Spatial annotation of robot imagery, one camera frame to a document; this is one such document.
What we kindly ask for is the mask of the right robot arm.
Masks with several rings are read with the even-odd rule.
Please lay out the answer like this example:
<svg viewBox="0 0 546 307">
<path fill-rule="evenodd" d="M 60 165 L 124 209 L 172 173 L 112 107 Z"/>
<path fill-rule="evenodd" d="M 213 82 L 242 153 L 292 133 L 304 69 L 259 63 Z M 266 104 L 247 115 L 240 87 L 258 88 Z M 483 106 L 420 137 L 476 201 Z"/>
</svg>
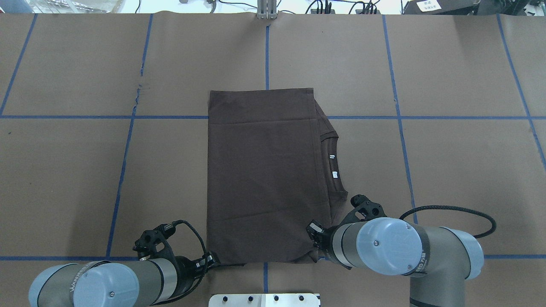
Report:
<svg viewBox="0 0 546 307">
<path fill-rule="evenodd" d="M 478 239 L 493 234 L 497 222 L 480 211 L 458 206 L 420 206 L 399 218 L 364 195 L 350 200 L 353 209 L 339 225 L 324 227 L 312 220 L 306 231 L 327 260 L 347 269 L 367 268 L 386 276 L 410 278 L 412 307 L 464 307 L 465 282 L 476 278 L 485 255 Z M 487 219 L 490 228 L 479 234 L 448 227 L 422 226 L 405 220 L 425 210 L 447 210 Z"/>
</svg>

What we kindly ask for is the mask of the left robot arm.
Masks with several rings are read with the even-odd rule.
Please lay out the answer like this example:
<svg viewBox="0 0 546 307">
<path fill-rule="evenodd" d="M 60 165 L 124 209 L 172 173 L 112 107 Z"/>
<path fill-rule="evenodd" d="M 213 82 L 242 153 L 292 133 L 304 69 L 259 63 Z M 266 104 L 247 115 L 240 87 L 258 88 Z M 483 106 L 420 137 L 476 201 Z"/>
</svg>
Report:
<svg viewBox="0 0 546 307">
<path fill-rule="evenodd" d="M 199 240 L 196 260 L 176 256 L 168 243 L 178 225 Z M 206 273 L 220 265 L 217 254 L 187 221 L 177 220 L 146 230 L 134 243 L 137 261 L 108 260 L 64 264 L 41 272 L 29 287 L 32 307 L 156 307 L 187 297 Z"/>
</svg>

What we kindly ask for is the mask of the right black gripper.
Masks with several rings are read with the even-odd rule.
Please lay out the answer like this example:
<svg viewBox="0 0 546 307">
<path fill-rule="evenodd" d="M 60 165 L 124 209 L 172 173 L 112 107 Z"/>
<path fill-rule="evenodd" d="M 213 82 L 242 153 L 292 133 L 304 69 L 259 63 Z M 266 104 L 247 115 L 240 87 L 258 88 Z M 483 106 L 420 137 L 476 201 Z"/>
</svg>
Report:
<svg viewBox="0 0 546 307">
<path fill-rule="evenodd" d="M 368 222 L 375 218 L 387 217 L 383 207 L 379 203 L 371 201 L 367 196 L 357 194 L 350 200 L 353 210 L 351 210 L 337 226 L 324 228 L 317 220 L 312 220 L 306 226 L 306 232 L 314 246 L 324 253 L 325 258 L 339 264 L 346 269 L 355 267 L 349 262 L 347 256 L 341 247 L 342 236 L 348 230 L 350 225 L 357 222 Z M 339 239 L 334 239 L 335 234 L 339 234 Z"/>
</svg>

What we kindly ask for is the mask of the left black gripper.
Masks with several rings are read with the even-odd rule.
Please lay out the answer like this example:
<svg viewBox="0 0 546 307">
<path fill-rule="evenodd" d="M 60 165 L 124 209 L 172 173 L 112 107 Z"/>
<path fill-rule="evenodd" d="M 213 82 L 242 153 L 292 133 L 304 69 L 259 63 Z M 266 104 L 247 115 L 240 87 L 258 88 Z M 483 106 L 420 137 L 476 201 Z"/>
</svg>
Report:
<svg viewBox="0 0 546 307">
<path fill-rule="evenodd" d="M 152 261 L 159 268 L 162 286 L 158 299 L 182 299 L 189 296 L 201 284 L 201 271 L 220 266 L 216 252 L 206 252 L 194 261 L 176 256 L 168 239 L 176 232 L 178 225 L 189 227 L 201 241 L 201 236 L 189 222 L 170 222 L 143 231 L 134 242 L 133 251 L 138 258 L 141 261 Z"/>
</svg>

